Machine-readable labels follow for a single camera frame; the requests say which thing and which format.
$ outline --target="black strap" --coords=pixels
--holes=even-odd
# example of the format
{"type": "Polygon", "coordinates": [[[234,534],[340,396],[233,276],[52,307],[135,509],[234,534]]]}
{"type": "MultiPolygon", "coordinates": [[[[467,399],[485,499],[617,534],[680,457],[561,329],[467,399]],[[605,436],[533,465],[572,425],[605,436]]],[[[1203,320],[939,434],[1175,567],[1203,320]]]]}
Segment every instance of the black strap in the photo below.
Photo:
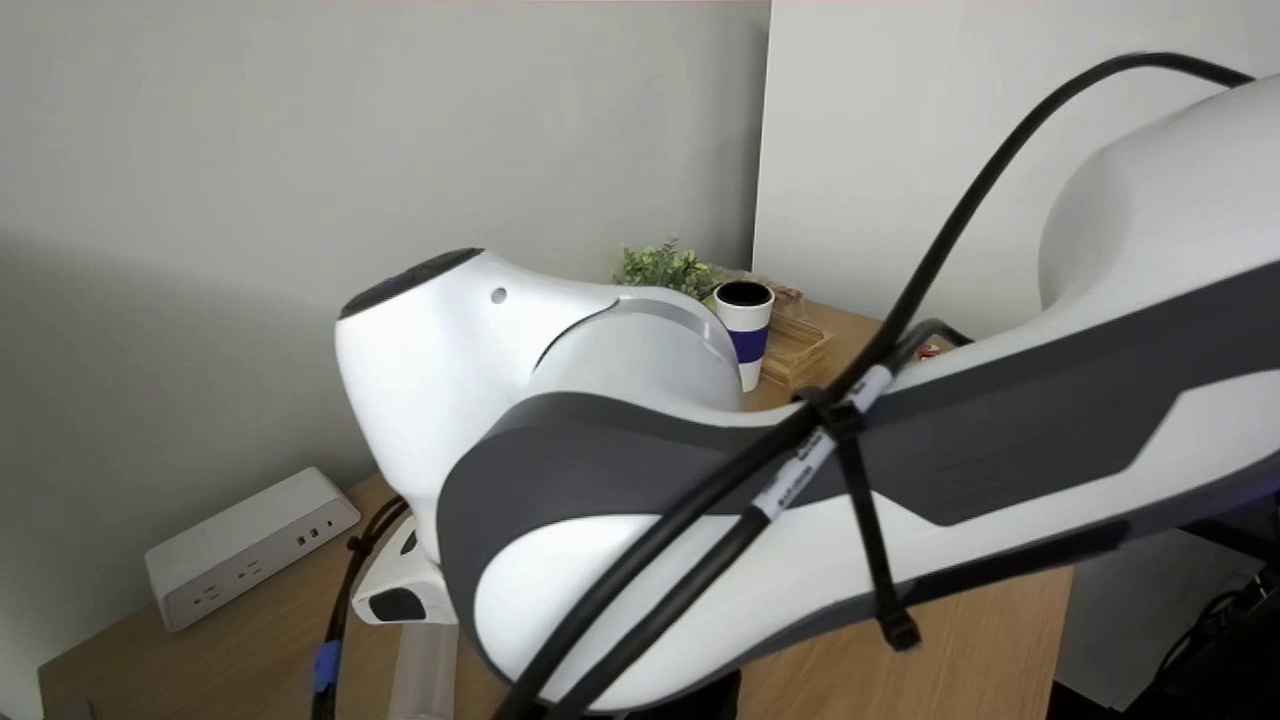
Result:
{"type": "Polygon", "coordinates": [[[853,499],[853,518],[855,518],[855,534],[864,541],[864,556],[871,567],[871,593],[876,593],[876,626],[878,638],[897,647],[908,654],[918,645],[918,629],[912,619],[912,614],[905,609],[905,602],[897,598],[892,586],[892,567],[888,567],[888,554],[884,554],[884,534],[878,534],[878,512],[871,499],[871,482],[867,482],[867,465],[860,451],[860,427],[864,427],[864,414],[853,406],[831,406],[818,391],[812,396],[824,434],[834,441],[834,465],[843,476],[843,493],[853,499]]]}

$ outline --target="white wall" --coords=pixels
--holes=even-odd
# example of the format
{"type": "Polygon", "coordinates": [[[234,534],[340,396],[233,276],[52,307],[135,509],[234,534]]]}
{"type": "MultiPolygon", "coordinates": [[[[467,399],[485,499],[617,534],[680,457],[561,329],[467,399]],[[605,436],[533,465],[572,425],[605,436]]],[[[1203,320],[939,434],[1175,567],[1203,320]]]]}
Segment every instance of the white wall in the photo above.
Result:
{"type": "MultiPolygon", "coordinates": [[[[1277,71],[1277,27],[1277,0],[776,0],[756,270],[884,315],[955,195],[1061,79],[1135,47],[1277,71]]],[[[997,183],[926,313],[997,333],[1040,307],[1035,239],[1069,172],[1203,94],[1131,71],[1078,95],[997,183]]]]}
{"type": "Polygon", "coordinates": [[[416,255],[740,255],[766,5],[0,0],[0,711],[141,554],[360,467],[329,333],[416,255]]]}

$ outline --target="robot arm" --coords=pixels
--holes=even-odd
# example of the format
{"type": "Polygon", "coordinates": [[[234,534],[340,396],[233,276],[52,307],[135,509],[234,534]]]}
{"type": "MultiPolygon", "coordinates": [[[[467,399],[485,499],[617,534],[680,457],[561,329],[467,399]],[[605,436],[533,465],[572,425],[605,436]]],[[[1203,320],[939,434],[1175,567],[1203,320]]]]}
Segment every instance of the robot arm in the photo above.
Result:
{"type": "MultiPolygon", "coordinates": [[[[1262,79],[1110,144],[1045,233],[1046,307],[897,377],[855,446],[905,602],[1277,493],[1277,127],[1280,79],[1262,79]]],[[[730,352],[703,307],[665,291],[622,306],[619,289],[450,254],[340,320],[352,409],[428,541],[416,556],[503,676],[655,518],[795,414],[730,409],[730,352]],[[522,285],[545,306],[501,320],[494,298],[522,285]]],[[[646,564],[545,696],[574,687],[784,462],[646,564]]],[[[655,704],[860,619],[871,593],[828,462],[590,707],[655,704]]]]}

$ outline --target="white cup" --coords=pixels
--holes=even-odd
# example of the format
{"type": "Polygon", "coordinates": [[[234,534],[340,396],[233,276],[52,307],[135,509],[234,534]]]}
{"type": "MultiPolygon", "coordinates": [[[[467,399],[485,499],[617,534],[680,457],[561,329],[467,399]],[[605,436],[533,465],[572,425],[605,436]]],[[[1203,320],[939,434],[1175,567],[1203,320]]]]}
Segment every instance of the white cup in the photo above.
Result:
{"type": "Polygon", "coordinates": [[[771,289],[759,282],[726,282],[717,289],[713,307],[730,335],[737,371],[744,391],[759,384],[765,346],[766,346],[766,315],[771,315],[771,289]]]}

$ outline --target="potted plant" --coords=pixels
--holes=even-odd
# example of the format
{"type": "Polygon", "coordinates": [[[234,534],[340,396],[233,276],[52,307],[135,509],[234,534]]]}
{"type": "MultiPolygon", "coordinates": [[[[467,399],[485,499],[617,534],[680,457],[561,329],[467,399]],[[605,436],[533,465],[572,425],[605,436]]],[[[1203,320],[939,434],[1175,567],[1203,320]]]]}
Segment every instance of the potted plant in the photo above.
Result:
{"type": "Polygon", "coordinates": [[[713,265],[696,259],[691,254],[680,254],[677,245],[622,249],[611,282],[617,285],[672,289],[672,291],[682,291],[682,298],[691,298],[700,306],[717,291],[713,265]]]}

